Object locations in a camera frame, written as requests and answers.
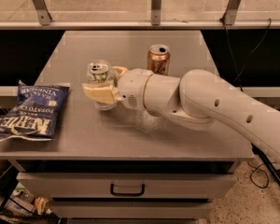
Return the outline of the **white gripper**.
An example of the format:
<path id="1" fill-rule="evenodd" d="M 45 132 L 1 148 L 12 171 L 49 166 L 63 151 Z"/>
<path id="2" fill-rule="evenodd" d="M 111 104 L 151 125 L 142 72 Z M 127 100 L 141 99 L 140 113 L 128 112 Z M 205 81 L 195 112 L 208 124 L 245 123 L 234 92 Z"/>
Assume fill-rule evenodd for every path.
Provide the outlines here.
<path id="1" fill-rule="evenodd" d="M 84 94 L 99 103 L 113 105 L 121 100 L 126 108 L 144 110 L 144 91 L 153 72 L 140 68 L 129 71 L 123 66 L 114 66 L 113 70 L 119 78 L 118 88 L 113 85 L 93 87 L 91 84 L 83 83 Z"/>

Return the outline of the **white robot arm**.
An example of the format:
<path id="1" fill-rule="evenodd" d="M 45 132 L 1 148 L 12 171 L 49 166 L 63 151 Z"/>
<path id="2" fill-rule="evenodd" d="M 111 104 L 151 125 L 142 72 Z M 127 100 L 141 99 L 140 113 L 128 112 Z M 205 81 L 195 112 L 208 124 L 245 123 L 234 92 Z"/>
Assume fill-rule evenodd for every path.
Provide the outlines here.
<path id="1" fill-rule="evenodd" d="M 89 99 L 146 110 L 178 125 L 201 130 L 219 121 L 244 136 L 280 165 L 280 111 L 269 107 L 205 70 L 182 77 L 157 75 L 146 69 L 116 66 L 113 77 L 84 83 Z"/>

